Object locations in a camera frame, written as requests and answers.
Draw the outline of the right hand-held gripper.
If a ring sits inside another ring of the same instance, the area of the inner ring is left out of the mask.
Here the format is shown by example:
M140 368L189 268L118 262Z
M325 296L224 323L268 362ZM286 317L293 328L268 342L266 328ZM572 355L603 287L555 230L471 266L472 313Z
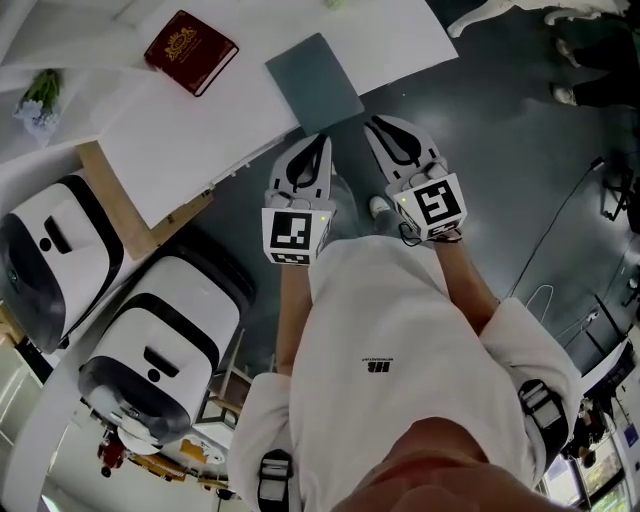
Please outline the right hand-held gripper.
M385 192L416 237L434 241L462 226L467 209L459 180L425 129L374 115L364 133L389 184Z

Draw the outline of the person's right forearm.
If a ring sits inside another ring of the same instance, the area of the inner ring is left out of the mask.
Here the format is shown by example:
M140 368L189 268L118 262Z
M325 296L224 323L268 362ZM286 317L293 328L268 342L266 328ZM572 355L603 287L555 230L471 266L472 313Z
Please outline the person's right forearm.
M476 270L462 241L435 242L434 249L451 302L480 335L497 311L499 300Z

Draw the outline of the brown cardboard box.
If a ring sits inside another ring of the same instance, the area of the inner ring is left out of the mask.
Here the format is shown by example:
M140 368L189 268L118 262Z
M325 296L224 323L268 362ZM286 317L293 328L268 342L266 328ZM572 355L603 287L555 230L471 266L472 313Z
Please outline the brown cardboard box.
M79 144L75 150L86 181L134 261L150 256L213 202L212 191L206 190L149 227L116 177L99 143Z

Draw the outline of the wooden chair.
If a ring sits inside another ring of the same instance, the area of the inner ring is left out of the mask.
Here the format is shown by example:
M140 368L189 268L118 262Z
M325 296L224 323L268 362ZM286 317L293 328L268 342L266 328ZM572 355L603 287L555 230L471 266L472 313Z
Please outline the wooden chair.
M233 382L238 382L240 390L248 392L252 384L252 378L236 366L245 332L245 328L237 330L225 355L226 366L214 374L213 383L209 386L200 407L197 425L220 423L232 430L235 429L246 395L240 395L239 392L229 393L229 387Z

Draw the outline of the red hardcover book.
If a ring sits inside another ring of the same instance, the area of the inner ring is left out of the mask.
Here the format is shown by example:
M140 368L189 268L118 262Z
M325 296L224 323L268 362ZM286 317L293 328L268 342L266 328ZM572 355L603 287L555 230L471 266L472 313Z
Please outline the red hardcover book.
M198 98L238 52L226 36L179 10L147 48L144 60Z

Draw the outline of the white desk with drawers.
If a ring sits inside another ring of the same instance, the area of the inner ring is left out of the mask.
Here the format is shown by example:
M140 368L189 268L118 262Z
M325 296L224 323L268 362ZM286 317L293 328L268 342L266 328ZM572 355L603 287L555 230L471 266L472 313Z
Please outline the white desk with drawers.
M179 10L239 48L198 98L143 61ZM266 62L316 33L359 94L457 55L427 0L0 0L0 214L59 177L61 153L97 141L158 224L296 128ZM63 86L41 147L13 114L45 69Z

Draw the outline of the red canister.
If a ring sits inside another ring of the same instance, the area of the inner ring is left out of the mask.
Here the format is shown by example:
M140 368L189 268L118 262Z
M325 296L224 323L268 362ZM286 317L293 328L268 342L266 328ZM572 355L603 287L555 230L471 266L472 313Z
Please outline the red canister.
M124 461L125 448L119 441L103 441L98 448L98 458L101 461L100 473L104 478L110 478L114 469L121 467Z

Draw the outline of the glass window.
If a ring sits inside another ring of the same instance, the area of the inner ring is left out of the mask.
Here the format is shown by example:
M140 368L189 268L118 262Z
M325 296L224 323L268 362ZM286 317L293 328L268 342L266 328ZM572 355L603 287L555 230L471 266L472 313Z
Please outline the glass window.
M539 489L553 501L585 512L633 512L640 505L640 435L633 424L615 430L595 447L587 469L558 457Z

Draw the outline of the grey notebook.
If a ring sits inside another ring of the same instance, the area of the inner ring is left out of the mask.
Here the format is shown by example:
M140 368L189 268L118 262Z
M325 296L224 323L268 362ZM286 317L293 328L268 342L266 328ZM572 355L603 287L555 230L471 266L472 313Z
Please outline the grey notebook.
M308 135L364 112L358 93L319 33L270 59L266 67Z

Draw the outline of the white and black robot machine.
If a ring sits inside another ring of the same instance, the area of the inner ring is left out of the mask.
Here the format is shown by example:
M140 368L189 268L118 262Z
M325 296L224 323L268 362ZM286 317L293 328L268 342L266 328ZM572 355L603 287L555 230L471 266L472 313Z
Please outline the white and black robot machine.
M42 352L55 352L135 265L84 172L0 219L0 298Z
M181 440L253 299L250 280L218 243L168 245L82 366L82 398L125 443Z

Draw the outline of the person's left forearm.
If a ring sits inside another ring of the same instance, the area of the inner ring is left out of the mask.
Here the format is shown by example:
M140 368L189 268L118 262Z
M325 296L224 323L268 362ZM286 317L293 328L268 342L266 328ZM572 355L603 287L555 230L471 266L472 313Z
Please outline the person's left forearm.
M292 375L311 307L308 269L302 266L282 266L275 350L276 370L279 374Z

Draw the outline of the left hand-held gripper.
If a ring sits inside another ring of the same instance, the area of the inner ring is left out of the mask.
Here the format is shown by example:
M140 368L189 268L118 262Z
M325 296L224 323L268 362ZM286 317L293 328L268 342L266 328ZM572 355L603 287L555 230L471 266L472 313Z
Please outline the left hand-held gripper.
M261 210L263 251L271 263L309 266L317 259L335 214L335 202L327 199L332 167L325 134L298 141L276 160Z

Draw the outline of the person's white shirt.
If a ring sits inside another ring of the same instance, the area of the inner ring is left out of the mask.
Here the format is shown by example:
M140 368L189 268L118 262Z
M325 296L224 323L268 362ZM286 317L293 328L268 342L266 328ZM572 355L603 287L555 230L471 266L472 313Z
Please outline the person's white shirt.
M386 236L332 242L307 269L292 375L253 380L230 449L231 486L251 510L331 512L429 418L463 427L537 492L570 437L581 376L520 301L499 300L477 335L434 245Z

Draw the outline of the blue flower bunch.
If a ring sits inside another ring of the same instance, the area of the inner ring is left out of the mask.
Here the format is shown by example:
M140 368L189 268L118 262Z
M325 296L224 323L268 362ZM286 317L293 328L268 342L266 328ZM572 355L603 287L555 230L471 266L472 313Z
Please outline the blue flower bunch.
M49 143L59 124L62 86L63 79L58 70L42 70L33 78L14 110L13 117L23 123L41 147Z

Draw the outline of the black tripod stand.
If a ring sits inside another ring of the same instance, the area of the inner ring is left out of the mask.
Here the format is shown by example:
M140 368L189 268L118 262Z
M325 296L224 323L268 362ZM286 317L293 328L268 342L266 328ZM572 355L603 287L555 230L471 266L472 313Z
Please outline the black tripod stand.
M614 222L624 213L631 230L640 233L640 170L632 168L625 157L615 157L601 187L616 200L615 208L603 209L602 215Z

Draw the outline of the person's grey trousers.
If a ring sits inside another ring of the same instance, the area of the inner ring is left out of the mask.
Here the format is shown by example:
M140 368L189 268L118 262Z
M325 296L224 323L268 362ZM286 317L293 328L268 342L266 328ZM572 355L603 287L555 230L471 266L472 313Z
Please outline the person's grey trousers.
M325 246L339 240L358 239L376 235L401 239L401 225L403 217L391 207L390 212L381 214L377 219L372 218L373 228L365 231L356 205L355 197L348 183L338 174L331 176L331 200L335 203L336 211L331 221L329 234Z

